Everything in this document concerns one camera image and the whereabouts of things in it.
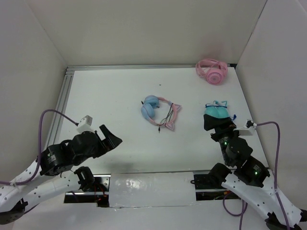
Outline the blue pink cat-ear headphones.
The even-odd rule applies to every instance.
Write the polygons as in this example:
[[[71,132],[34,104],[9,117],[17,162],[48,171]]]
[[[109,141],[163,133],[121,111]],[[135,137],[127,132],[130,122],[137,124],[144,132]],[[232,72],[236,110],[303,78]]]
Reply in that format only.
[[[169,105],[169,110],[165,118],[160,122],[155,121],[155,109],[160,108],[160,102]],[[175,130],[175,121],[177,119],[178,112],[182,108],[181,105],[173,103],[163,97],[157,97],[154,95],[148,95],[144,101],[141,101],[141,114],[144,119],[150,122],[152,125],[158,127],[158,131],[162,128],[167,128],[171,131]]]

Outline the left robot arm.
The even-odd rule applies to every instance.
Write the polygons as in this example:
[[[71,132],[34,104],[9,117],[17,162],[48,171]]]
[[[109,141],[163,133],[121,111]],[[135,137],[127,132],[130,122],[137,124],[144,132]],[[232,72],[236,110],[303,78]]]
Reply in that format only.
[[[100,126],[105,139],[96,131],[84,131],[73,139],[51,145],[9,185],[0,187],[0,223],[12,223],[38,204],[75,190],[90,191],[95,184],[92,171],[81,164],[115,149],[122,139]]]

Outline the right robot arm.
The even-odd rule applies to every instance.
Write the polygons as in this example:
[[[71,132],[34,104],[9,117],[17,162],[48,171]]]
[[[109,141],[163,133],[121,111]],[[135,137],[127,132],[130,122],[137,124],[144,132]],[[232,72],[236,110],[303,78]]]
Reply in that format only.
[[[231,118],[204,114],[204,129],[214,130],[211,138],[220,144],[223,163],[209,172],[209,182],[223,187],[254,208],[271,230],[298,230],[307,220],[306,210],[297,208],[277,186],[277,171],[271,171],[256,158],[253,149],[240,137],[242,131],[252,133],[258,124],[248,120],[237,128]]]

